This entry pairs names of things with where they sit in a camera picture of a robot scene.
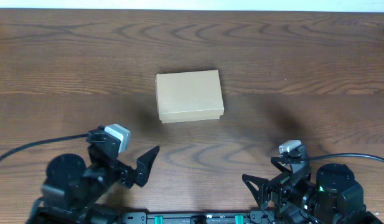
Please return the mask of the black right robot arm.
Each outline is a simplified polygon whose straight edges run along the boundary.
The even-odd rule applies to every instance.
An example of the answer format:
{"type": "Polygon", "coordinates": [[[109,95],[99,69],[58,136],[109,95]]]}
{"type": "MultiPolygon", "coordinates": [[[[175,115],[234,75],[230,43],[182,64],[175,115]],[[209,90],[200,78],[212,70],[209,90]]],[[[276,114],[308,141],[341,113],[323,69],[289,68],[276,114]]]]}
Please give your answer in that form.
{"type": "Polygon", "coordinates": [[[244,174],[243,182],[260,210],[253,223],[380,223],[367,210],[363,187],[345,164],[330,163],[317,170],[311,182],[311,157],[299,140],[279,146],[271,163],[280,171],[268,180],[244,174]]]}

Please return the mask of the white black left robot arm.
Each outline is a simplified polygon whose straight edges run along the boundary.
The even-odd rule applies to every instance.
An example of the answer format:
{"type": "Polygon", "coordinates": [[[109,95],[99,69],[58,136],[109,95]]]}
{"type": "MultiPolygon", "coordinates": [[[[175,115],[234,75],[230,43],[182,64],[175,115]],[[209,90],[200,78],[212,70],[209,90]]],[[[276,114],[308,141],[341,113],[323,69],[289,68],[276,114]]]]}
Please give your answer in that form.
{"type": "Polygon", "coordinates": [[[198,223],[277,223],[273,211],[221,213],[121,212],[102,206],[97,200],[113,184],[130,189],[146,185],[159,152],[154,147],[137,161],[133,169],[119,161],[129,146],[131,133],[111,124],[87,132],[91,165],[76,154],[62,154],[50,161],[42,186],[42,197],[35,201],[28,223],[89,224],[198,224],[198,223]]]}

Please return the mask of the brown cardboard box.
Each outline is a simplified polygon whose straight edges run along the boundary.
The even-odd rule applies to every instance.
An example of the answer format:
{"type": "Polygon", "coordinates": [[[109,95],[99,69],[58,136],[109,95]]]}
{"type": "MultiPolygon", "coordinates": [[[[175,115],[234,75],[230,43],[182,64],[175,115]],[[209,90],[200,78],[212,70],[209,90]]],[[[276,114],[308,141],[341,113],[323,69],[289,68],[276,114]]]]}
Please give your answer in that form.
{"type": "Polygon", "coordinates": [[[225,111],[218,70],[158,74],[156,101],[163,124],[219,119],[225,111]]]}

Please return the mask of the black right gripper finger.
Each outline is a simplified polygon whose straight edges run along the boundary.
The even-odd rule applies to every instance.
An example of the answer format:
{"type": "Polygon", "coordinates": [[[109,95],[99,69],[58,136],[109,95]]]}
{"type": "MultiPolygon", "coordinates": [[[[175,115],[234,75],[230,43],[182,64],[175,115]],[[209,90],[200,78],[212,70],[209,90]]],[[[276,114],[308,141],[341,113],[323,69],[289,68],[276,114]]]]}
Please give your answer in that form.
{"type": "Polygon", "coordinates": [[[286,168],[287,165],[290,164],[290,158],[287,156],[283,157],[272,157],[271,163],[274,165],[281,173],[286,172],[288,174],[291,174],[292,171],[288,168],[286,168]]]}
{"type": "Polygon", "coordinates": [[[260,210],[266,210],[270,200],[270,190],[268,190],[269,180],[243,174],[242,181],[252,193],[260,210]]]}

